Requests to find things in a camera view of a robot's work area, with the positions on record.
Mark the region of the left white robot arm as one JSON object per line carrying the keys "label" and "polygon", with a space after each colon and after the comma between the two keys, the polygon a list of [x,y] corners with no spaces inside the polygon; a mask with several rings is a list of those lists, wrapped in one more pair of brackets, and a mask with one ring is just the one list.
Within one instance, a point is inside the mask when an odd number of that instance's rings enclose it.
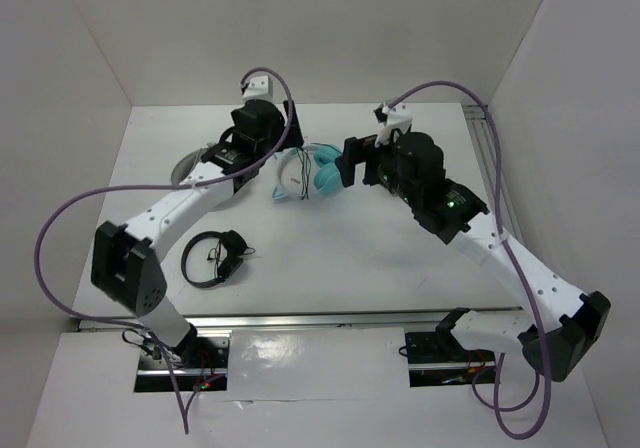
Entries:
{"label": "left white robot arm", "polygon": [[155,334],[163,357],[176,367],[195,363],[211,346],[169,300],[162,261],[207,212],[255,178],[269,157],[303,143],[291,102],[278,108],[249,100],[231,117],[232,126],[200,155],[179,189],[123,224],[102,223],[94,236],[92,285]]}

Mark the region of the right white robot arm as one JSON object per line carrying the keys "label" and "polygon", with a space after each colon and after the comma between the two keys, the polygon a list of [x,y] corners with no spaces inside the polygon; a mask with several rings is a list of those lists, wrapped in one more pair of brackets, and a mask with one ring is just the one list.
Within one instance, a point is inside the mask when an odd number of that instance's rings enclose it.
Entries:
{"label": "right white robot arm", "polygon": [[349,138],[336,165],[344,186],[381,185],[399,197],[418,224],[488,272],[519,308],[511,314],[451,311],[436,328],[448,360],[475,350],[520,354],[539,374],[564,381],[599,339],[611,303],[555,274],[500,227],[486,203],[446,175],[444,152],[425,133],[408,132],[386,145],[375,136]]}

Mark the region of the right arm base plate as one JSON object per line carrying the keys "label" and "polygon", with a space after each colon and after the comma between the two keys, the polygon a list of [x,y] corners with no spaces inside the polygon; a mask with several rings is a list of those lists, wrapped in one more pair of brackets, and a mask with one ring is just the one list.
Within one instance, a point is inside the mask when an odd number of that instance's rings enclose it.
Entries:
{"label": "right arm base plate", "polygon": [[411,388],[493,384],[495,356],[488,351],[454,349],[445,352],[435,332],[406,332],[398,354],[408,364]]}

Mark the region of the teal cat-ear headphones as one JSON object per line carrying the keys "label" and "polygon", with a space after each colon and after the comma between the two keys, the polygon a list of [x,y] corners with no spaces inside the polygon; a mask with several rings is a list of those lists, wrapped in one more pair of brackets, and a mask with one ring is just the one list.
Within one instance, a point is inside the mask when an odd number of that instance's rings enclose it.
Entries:
{"label": "teal cat-ear headphones", "polygon": [[330,197],[343,189],[336,166],[342,151],[334,145],[310,143],[274,155],[274,203]]}

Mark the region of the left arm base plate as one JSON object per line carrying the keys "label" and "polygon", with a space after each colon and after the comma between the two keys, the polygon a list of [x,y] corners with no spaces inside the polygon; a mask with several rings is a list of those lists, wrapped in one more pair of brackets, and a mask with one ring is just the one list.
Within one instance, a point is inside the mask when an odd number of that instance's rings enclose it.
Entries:
{"label": "left arm base plate", "polygon": [[[136,393],[171,392],[173,385],[168,364],[151,338],[144,335],[138,339],[128,340],[123,336],[123,341],[139,349],[134,391]],[[195,386],[199,386],[204,392],[226,391],[230,333],[213,332],[212,336],[200,337],[199,342],[203,343],[204,347],[187,362],[168,351],[179,390],[186,393]]]}

